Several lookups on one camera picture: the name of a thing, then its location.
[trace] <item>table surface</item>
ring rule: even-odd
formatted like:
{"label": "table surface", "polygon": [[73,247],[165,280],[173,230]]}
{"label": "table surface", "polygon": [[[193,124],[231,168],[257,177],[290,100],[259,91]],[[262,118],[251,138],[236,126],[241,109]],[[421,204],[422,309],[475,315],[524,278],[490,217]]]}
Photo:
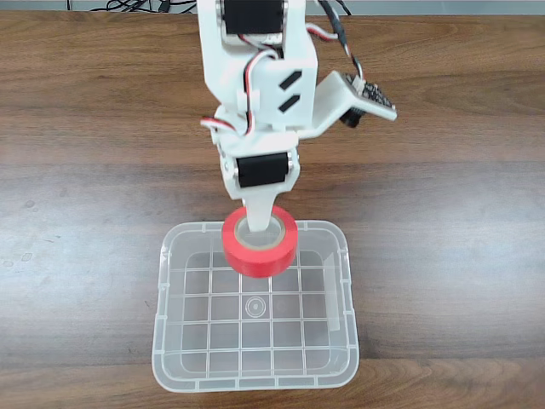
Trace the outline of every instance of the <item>table surface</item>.
{"label": "table surface", "polygon": [[345,21],[399,119],[304,141],[277,203],[347,236],[359,371],[178,395],[152,375],[159,248],[238,206],[196,17],[0,14],[1,407],[545,407],[545,18]]}

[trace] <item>robotic arm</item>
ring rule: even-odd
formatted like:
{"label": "robotic arm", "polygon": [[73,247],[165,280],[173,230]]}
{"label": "robotic arm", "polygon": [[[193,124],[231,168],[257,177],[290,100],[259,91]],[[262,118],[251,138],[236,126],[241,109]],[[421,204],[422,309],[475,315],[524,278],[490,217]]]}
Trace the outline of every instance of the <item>robotic arm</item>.
{"label": "robotic arm", "polygon": [[[335,10],[334,32],[305,22],[305,0],[198,0],[204,78],[221,103],[201,120],[220,153],[231,199],[242,199],[250,231],[271,220],[274,200],[300,173],[299,140],[323,134],[337,119],[357,126],[366,112],[394,120],[395,106],[364,79]],[[318,86],[311,35],[338,41],[357,69],[332,72]]]}

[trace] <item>clear plastic container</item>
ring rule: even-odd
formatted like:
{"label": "clear plastic container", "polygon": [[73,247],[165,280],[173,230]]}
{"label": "clear plastic container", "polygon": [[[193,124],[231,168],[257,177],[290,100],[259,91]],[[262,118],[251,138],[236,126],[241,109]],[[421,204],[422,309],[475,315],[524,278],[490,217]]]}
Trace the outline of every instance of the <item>clear plastic container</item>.
{"label": "clear plastic container", "polygon": [[347,242],[329,222],[297,222],[284,273],[233,271],[221,222],[181,224],[161,250],[153,373],[173,392],[321,389],[359,364]]}

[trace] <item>red tape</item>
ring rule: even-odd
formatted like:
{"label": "red tape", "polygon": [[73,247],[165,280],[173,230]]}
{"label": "red tape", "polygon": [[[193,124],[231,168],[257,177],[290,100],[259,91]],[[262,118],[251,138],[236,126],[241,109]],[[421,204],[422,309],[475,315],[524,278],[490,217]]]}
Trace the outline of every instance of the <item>red tape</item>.
{"label": "red tape", "polygon": [[223,223],[221,239],[225,258],[231,267],[244,275],[255,279],[265,279],[282,273],[295,259],[297,250],[297,224],[286,210],[273,206],[275,215],[285,227],[285,236],[272,249],[253,250],[242,245],[236,237],[238,222],[246,217],[246,208],[235,210]]}

